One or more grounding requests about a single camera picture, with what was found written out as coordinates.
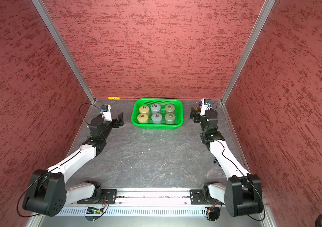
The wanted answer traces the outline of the yellow-green canister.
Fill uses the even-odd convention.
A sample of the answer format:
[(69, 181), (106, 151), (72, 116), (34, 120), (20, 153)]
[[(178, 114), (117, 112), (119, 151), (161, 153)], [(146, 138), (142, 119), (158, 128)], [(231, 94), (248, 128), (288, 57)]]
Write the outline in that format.
[(147, 105), (142, 105), (139, 107), (139, 112), (141, 114), (147, 114), (148, 116), (150, 116), (150, 107)]
[(137, 121), (139, 124), (148, 124), (149, 123), (149, 116), (146, 113), (140, 113), (137, 116)]

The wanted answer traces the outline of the blue-grey canister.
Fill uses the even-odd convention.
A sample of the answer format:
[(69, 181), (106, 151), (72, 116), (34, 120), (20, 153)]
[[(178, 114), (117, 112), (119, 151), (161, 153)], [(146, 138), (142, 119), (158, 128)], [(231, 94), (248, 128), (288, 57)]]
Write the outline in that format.
[(162, 124), (163, 115), (161, 113), (154, 113), (151, 116), (151, 121), (153, 124)]
[(151, 114), (156, 114), (161, 112), (161, 105), (158, 103), (154, 103), (150, 106)]

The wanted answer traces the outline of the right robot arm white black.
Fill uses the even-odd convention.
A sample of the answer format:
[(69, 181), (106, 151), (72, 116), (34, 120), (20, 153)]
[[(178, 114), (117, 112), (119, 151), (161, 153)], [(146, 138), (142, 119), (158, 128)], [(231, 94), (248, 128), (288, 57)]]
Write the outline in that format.
[(214, 155), (228, 180), (224, 186), (218, 182), (205, 183), (202, 189), (204, 202), (212, 204), (212, 210), (218, 202), (226, 206), (232, 217), (249, 216), (266, 211), (263, 204), (262, 184), (257, 175), (252, 175), (234, 157), (226, 140), (218, 130), (218, 113), (206, 110), (204, 114), (191, 108), (190, 119), (201, 125), (201, 142)]

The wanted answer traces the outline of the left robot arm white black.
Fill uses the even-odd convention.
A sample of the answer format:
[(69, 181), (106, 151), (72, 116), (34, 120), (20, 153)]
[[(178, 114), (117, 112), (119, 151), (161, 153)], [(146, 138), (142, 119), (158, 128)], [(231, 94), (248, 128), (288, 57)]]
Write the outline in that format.
[(102, 112), (90, 122), (90, 136), (67, 158), (46, 170), (36, 170), (28, 183), (27, 189), (18, 200), (17, 206), (38, 214), (53, 217), (64, 206), (82, 200), (107, 203), (102, 196), (101, 183), (85, 181), (73, 187), (66, 187), (66, 182), (86, 163), (97, 157), (105, 148), (107, 138), (113, 128), (124, 125), (124, 114), (116, 119), (110, 111)]

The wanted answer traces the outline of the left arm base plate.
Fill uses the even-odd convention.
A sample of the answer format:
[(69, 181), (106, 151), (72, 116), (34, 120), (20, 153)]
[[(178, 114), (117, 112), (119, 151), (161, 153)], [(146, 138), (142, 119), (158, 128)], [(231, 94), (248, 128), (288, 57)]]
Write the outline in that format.
[(77, 201), (77, 204), (115, 204), (117, 189), (102, 189), (100, 195)]

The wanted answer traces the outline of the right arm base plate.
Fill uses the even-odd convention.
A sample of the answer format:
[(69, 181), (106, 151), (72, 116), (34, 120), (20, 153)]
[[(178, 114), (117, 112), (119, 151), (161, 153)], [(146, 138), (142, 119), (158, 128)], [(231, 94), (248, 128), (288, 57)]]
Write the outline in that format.
[(190, 191), (190, 202), (192, 205), (223, 205), (221, 201), (213, 199), (211, 197), (206, 197), (203, 190), (201, 189), (191, 189)]

